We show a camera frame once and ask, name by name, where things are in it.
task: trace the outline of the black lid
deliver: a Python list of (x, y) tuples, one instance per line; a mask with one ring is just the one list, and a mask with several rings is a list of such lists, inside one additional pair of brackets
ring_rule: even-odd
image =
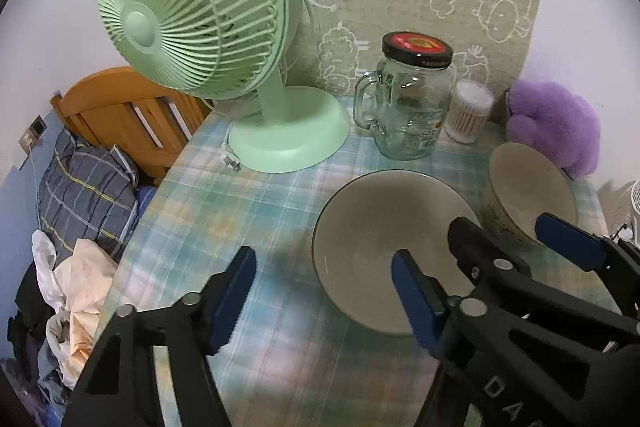
[(441, 70), (453, 60), (453, 50), (436, 37), (415, 32), (392, 32), (382, 37), (382, 52), (387, 57), (420, 68)]

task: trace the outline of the fan base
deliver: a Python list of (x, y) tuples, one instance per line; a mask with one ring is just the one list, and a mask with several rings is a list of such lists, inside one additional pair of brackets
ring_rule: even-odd
[[(242, 166), (258, 172), (293, 172), (315, 165), (336, 152), (349, 135), (351, 118), (332, 94), (315, 87), (286, 88), (289, 118), (267, 124), (262, 114), (238, 118), (229, 145)], [(252, 100), (246, 112), (260, 111)]]

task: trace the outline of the empty bowl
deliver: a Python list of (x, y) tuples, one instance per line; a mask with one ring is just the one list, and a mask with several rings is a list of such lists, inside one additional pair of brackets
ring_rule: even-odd
[(536, 245), (538, 216), (550, 212), (577, 225), (574, 194), (546, 156), (521, 143), (503, 143), (489, 159), (483, 225), (496, 237)]
[(468, 203), (449, 185), (420, 172), (380, 171), (341, 188), (314, 230), (318, 278), (346, 315), (373, 330), (412, 333), (391, 280), (391, 259), (406, 248), (422, 272), (449, 295), (473, 289), (449, 251), (451, 221), (478, 223)]

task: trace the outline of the fan stand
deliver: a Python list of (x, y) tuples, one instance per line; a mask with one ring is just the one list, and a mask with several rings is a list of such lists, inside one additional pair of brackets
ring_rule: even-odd
[(282, 83), (278, 68), (257, 88), (249, 116), (234, 120), (229, 145), (242, 165), (258, 172), (293, 172), (336, 152), (349, 135), (351, 119), (332, 94)]

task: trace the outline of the wall outlet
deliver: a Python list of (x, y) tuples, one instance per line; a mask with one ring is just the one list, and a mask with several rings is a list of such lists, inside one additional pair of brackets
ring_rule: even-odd
[(20, 144), (20, 147), (27, 156), (30, 155), (33, 148), (36, 147), (40, 136), (42, 136), (46, 130), (47, 124), (45, 124), (42, 117), (38, 115), (29, 128), (22, 134), (18, 140), (18, 144)]
[(33, 150), (36, 145), (36, 139), (33, 134), (31, 134), (31, 131), (26, 131), (22, 136), (20, 136), (18, 143), (25, 154), (30, 154), (31, 150)]

